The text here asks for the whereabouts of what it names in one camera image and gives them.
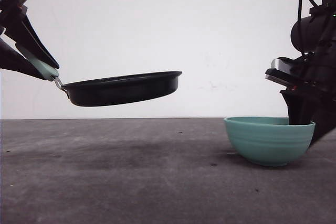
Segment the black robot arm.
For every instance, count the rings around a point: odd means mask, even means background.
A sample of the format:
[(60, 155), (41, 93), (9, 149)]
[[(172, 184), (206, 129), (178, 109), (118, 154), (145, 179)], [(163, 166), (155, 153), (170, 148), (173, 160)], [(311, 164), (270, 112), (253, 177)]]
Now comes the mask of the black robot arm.
[(299, 6), (290, 34), (301, 56), (276, 58), (266, 71), (266, 79), (285, 86), (281, 94), (291, 125), (309, 124), (317, 110), (335, 107), (335, 0), (309, 2), (309, 16), (302, 17)]

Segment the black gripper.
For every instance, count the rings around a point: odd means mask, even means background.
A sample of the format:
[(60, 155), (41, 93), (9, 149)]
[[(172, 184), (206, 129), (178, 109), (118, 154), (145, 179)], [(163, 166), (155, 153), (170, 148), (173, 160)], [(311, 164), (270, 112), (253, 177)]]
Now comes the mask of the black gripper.
[[(335, 98), (335, 48), (306, 49), (296, 59), (276, 58), (265, 74), (266, 79), (285, 87), (304, 86)], [(281, 90), (280, 93), (287, 105), (289, 124), (310, 124), (319, 100), (299, 91)]]
[[(27, 0), (1, 0), (1, 26), (5, 28), (5, 35), (20, 46), (23, 46), (37, 59), (59, 69), (58, 62), (40, 41), (28, 16)], [(1, 69), (20, 72), (28, 76), (45, 80), (38, 70), (21, 54), (1, 39)]]

